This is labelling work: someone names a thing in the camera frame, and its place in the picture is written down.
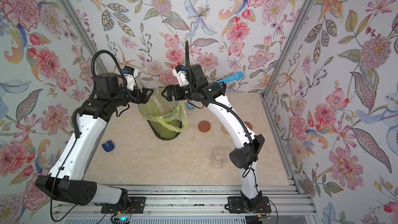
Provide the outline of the clear plastic rice jar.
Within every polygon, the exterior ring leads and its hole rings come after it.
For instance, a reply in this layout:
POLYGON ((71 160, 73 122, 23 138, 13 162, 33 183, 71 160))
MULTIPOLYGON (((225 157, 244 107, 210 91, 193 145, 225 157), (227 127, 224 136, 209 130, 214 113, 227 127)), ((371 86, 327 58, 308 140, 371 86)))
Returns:
POLYGON ((221 148, 214 149, 210 154, 210 162, 214 168, 222 168, 227 160, 226 152, 221 148))

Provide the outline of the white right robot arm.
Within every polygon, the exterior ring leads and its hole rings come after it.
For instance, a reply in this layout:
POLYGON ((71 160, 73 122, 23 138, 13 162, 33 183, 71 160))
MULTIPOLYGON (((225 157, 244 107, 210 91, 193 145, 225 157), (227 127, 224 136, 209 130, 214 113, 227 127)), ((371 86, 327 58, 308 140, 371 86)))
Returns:
POLYGON ((257 161, 265 139, 261 134, 256 135, 244 123, 226 95, 227 84, 241 79, 243 73, 239 72, 225 79, 209 82, 202 67, 190 63, 188 42, 185 42, 185 52, 185 63, 173 69, 173 75, 178 83, 166 86, 162 96, 169 102, 182 100, 200 102, 221 121, 235 145, 229 158, 242 172, 238 200, 245 210, 254 212, 263 200, 257 183, 257 161))

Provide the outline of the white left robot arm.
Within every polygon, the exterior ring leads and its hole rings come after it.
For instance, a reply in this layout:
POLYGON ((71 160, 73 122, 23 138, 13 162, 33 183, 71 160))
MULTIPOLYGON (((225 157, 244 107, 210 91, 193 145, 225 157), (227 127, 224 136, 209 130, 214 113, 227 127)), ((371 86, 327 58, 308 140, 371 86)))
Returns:
POLYGON ((59 160, 47 175, 37 178, 35 185, 51 201, 127 209, 131 204, 127 190, 86 181, 84 176, 96 143, 111 116, 121 106, 148 103, 153 90, 140 89, 135 81, 134 68, 121 68, 114 54, 108 50, 96 52, 90 68, 93 90, 83 105, 72 114, 74 132, 59 160), (115 62, 116 73, 95 72, 96 60, 103 54, 109 55, 115 62))

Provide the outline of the beige jar lid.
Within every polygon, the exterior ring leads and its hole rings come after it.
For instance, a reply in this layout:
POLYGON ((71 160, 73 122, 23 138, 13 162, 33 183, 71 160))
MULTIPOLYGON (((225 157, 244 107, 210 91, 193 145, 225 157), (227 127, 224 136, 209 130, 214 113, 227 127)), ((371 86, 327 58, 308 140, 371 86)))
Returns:
POLYGON ((228 130, 224 127, 224 125, 222 125, 221 129, 222 129, 223 133, 229 134, 228 130))

